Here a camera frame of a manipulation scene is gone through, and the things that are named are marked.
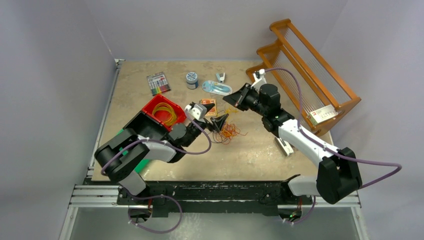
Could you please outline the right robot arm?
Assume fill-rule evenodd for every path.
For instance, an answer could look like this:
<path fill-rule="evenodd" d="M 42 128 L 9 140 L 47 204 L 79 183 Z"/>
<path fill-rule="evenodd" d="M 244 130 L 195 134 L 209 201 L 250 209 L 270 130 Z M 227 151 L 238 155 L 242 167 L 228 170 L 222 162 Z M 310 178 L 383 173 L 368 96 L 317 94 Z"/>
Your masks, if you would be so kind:
<path fill-rule="evenodd" d="M 224 96 L 223 100 L 233 107 L 252 110 L 261 116 L 264 128 L 277 138 L 287 141 L 299 150 L 316 167 L 316 176 L 293 176 L 285 181 L 280 196 L 288 204 L 300 196 L 320 196 L 327 203 L 335 204 L 349 194 L 359 190 L 362 177 L 357 162 L 348 147 L 340 149 L 304 129 L 293 115 L 285 111 L 280 102 L 278 88 L 266 83 L 255 90 L 246 83 L 240 90 Z"/>

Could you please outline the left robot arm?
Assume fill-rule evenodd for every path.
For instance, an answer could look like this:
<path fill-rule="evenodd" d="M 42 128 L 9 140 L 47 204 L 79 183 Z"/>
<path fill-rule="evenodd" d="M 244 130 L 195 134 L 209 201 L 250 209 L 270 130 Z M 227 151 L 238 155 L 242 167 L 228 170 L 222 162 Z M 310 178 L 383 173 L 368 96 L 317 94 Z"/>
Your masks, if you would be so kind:
<path fill-rule="evenodd" d="M 206 131 L 219 133 L 229 115 L 206 119 L 213 107 L 213 103 L 191 102 L 184 108 L 190 122 L 176 123 L 171 130 L 146 113 L 137 114 L 128 126 L 94 152 L 95 160 L 101 165 L 100 173 L 125 188 L 136 204 L 146 203 L 149 187 L 135 168 L 143 160 L 176 163 L 188 153 L 184 148 L 199 135 L 209 138 Z"/>

